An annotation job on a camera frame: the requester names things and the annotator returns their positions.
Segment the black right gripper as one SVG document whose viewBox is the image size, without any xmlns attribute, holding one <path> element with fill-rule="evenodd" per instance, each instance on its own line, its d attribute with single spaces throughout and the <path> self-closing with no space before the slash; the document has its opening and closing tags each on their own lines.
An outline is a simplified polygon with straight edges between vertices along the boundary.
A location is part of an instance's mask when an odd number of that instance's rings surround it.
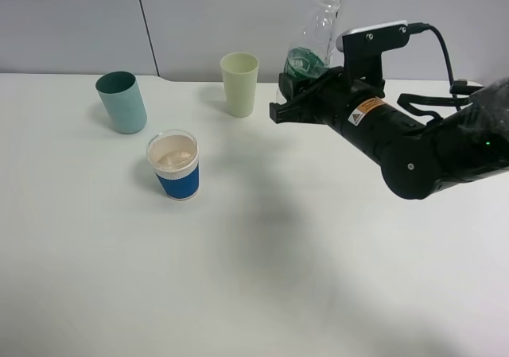
<svg viewBox="0 0 509 357">
<path fill-rule="evenodd" d="M 284 103 L 270 103 L 274 123 L 324 123 L 374 162 L 402 132 L 402 113 L 362 81 L 349 86 L 342 67 L 314 77 L 281 72 Z"/>
</svg>

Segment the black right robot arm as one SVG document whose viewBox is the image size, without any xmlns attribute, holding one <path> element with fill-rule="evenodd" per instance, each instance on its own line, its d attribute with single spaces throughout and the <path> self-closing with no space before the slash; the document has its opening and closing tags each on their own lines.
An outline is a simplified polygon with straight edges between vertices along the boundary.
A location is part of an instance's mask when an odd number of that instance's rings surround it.
<svg viewBox="0 0 509 357">
<path fill-rule="evenodd" d="M 402 94 L 398 106 L 383 90 L 347 81 L 341 67 L 317 80 L 280 76 L 294 93 L 271 103 L 276 123 L 323 124 L 381 168 L 387 187 L 406 200 L 422 200 L 450 188 L 508 170 L 508 80 L 474 88 L 454 101 L 425 97 L 429 107 L 460 106 L 447 118 L 414 108 L 417 95 Z"/>
</svg>

